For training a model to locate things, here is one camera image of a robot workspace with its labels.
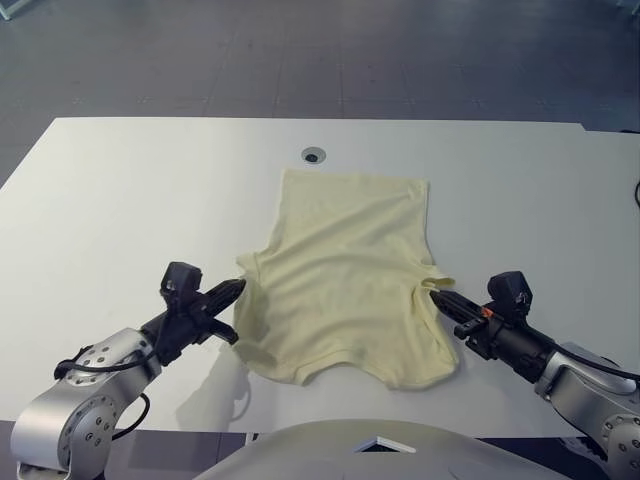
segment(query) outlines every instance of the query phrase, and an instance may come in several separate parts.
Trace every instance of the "floor tile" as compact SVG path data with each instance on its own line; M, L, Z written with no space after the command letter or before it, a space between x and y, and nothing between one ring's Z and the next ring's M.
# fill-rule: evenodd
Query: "floor tile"
M329 47L285 51L278 85L279 100L334 101L341 98L339 53Z
M486 120L479 102L469 100L416 101L415 116L421 120Z
M554 122L553 112L541 101L519 100L480 100L480 115L485 120L504 122Z
M382 65L401 64L407 50L420 50L414 42L351 42L340 46L341 61L345 64L373 63Z
M277 118L342 118L338 101L280 101L275 106Z
M464 65L461 73L462 88L470 99L506 102L535 99L541 94L541 88L514 65Z
M281 56L229 59L220 71L213 96L273 102L277 94Z
M270 118L273 115L272 100L238 100L212 98L205 108L207 117Z
M234 38L227 51L227 62L280 62L284 45Z
M207 98L78 99L71 112L74 117L199 117Z
M344 102L344 118L411 119L409 102L350 100Z
M343 41L396 40L406 35L412 5L407 2L344 2L341 14Z
M345 100L408 100L402 68L398 64L345 63L342 94Z
M285 20L279 9L260 8L241 17L235 40L278 46L284 44L286 33Z
M286 44L290 46L340 45L340 21L335 13L320 16L308 13L291 14L286 24Z
M103 94L148 97L206 97L217 78L226 46L169 51L152 50L143 57L131 52L113 59L91 79Z
M413 100L466 100L470 93L458 66L442 63L405 65L409 98Z

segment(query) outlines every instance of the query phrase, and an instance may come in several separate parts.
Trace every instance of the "cream t-shirt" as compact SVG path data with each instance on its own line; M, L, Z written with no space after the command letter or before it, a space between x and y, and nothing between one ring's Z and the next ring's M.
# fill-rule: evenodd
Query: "cream t-shirt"
M285 171L267 248L238 258L234 349L256 373L304 384L351 364L419 389L458 358L428 293L452 281L425 243L427 183Z

